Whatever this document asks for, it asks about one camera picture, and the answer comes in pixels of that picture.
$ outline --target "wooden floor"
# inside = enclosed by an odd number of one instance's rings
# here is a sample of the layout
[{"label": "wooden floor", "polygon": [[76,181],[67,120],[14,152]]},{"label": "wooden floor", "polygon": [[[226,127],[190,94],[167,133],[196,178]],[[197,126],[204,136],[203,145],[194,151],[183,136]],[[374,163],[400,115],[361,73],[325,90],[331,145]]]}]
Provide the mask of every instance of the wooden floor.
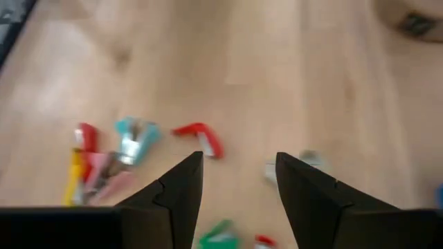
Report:
[{"label": "wooden floor", "polygon": [[173,127],[206,122],[226,157],[205,159],[196,237],[233,219],[296,244],[277,189],[277,151],[316,149],[327,171],[401,208],[433,207],[443,183],[443,46],[381,26],[353,0],[40,0],[0,79],[0,205],[59,205],[73,130],[136,116],[164,134],[113,204],[199,144]]}]

